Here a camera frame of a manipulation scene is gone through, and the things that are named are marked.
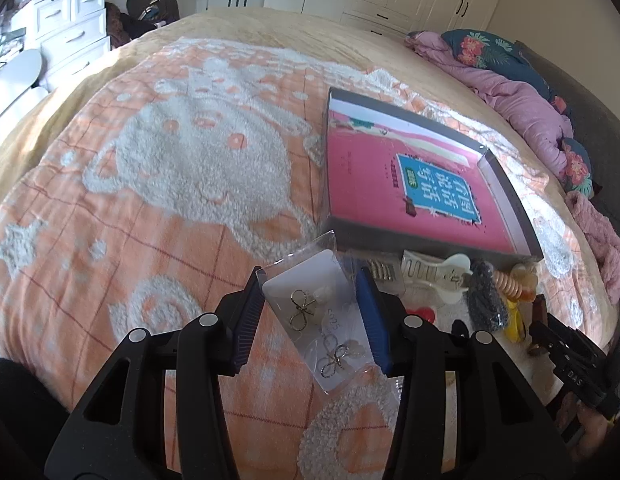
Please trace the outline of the person's right hand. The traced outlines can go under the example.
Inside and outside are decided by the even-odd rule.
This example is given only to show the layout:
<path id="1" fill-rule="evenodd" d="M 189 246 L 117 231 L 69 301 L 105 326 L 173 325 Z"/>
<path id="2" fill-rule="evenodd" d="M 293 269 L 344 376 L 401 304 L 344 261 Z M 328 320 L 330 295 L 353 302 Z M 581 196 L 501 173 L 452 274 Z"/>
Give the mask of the person's right hand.
<path id="1" fill-rule="evenodd" d="M 599 412 L 579 401 L 572 392 L 564 396 L 555 422 L 562 436 L 566 436 L 572 422 L 577 423 L 577 431 L 568 438 L 567 445 L 570 457 L 576 463 L 592 457 L 614 426 Z"/>

